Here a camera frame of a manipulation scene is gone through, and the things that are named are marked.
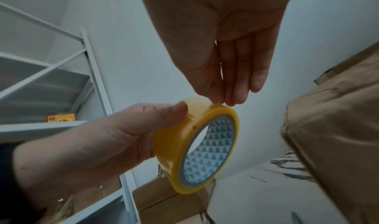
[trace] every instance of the hand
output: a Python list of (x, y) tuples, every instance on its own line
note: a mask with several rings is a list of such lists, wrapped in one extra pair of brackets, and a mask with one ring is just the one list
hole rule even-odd
[(233, 106), (262, 89), (289, 0), (143, 1), (172, 61), (199, 95)]
[(142, 104), (16, 148), (16, 180), (36, 209), (121, 175), (153, 157), (154, 131), (179, 124), (185, 102)]

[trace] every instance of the packing tape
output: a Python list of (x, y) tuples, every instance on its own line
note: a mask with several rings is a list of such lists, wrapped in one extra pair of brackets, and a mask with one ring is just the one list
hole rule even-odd
[[(184, 101), (188, 105), (185, 120), (156, 132), (152, 148), (174, 190), (189, 194), (211, 182), (225, 165), (237, 141), (239, 122), (230, 107), (205, 98)], [(206, 127), (204, 139), (194, 149), (192, 143)]]

